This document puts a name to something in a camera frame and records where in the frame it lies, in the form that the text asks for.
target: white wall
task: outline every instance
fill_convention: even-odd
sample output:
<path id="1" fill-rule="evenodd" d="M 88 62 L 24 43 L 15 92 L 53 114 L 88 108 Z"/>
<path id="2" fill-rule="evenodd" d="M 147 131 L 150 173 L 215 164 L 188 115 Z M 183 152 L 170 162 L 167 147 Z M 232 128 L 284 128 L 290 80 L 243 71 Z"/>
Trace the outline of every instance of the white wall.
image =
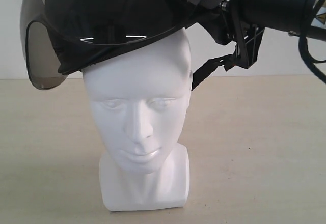
<path id="1" fill-rule="evenodd" d="M 27 78 L 19 36 L 19 14 L 21 0 L 0 0 L 0 79 Z M 233 53 L 234 44 L 226 47 L 214 43 L 209 34 L 199 25 L 187 30 L 192 46 L 193 69 L 199 68 L 207 59 Z M 223 68 L 213 76 L 248 76 L 278 74 L 310 74 L 297 49 L 297 38 L 287 33 L 266 30 L 258 62 L 249 70 L 234 68 L 225 72 Z M 326 44 L 312 40 L 311 52 L 316 58 L 326 57 Z M 75 73 L 70 78 L 80 78 Z"/>

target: mannequin face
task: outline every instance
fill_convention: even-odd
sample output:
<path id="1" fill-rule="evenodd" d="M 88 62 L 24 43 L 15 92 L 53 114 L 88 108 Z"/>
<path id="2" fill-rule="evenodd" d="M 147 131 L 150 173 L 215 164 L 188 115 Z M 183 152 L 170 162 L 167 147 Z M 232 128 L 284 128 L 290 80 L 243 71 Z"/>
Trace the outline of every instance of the mannequin face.
<path id="1" fill-rule="evenodd" d="M 192 78 L 189 47 L 178 46 L 158 43 L 84 71 L 95 124 L 125 171 L 158 170 L 180 137 Z"/>

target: beige table surface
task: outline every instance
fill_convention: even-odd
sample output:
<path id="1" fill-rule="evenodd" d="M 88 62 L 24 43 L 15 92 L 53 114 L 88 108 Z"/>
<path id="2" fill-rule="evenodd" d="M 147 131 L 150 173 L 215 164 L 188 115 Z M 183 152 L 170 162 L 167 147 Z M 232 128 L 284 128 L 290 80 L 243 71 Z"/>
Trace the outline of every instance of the beige table surface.
<path id="1" fill-rule="evenodd" d="M 210 78 L 192 96 L 185 208 L 110 213 L 104 150 L 82 80 L 0 80 L 0 224 L 326 223 L 326 85 L 314 76 Z"/>

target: black helmet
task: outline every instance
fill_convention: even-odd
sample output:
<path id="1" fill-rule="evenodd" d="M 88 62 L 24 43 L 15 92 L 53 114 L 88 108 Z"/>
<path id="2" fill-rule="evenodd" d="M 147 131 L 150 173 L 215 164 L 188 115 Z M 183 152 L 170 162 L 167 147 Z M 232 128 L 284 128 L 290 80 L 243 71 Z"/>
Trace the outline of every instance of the black helmet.
<path id="1" fill-rule="evenodd" d="M 222 0 L 23 0 L 21 42 L 29 79 L 48 90 L 76 71 L 156 42 Z"/>

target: mannequin eye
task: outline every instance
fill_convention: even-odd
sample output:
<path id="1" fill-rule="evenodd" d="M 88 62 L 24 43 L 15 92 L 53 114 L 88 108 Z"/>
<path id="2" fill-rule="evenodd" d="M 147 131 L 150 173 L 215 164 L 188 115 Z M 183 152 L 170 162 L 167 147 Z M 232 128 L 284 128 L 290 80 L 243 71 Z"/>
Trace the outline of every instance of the mannequin eye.
<path id="1" fill-rule="evenodd" d="M 156 109 L 168 107 L 175 98 L 156 98 L 149 101 L 149 106 Z"/>
<path id="2" fill-rule="evenodd" d="M 119 108 L 121 105 L 123 105 L 123 100 L 121 99 L 107 100 L 104 101 L 103 104 L 108 108 L 114 109 L 114 108 Z"/>

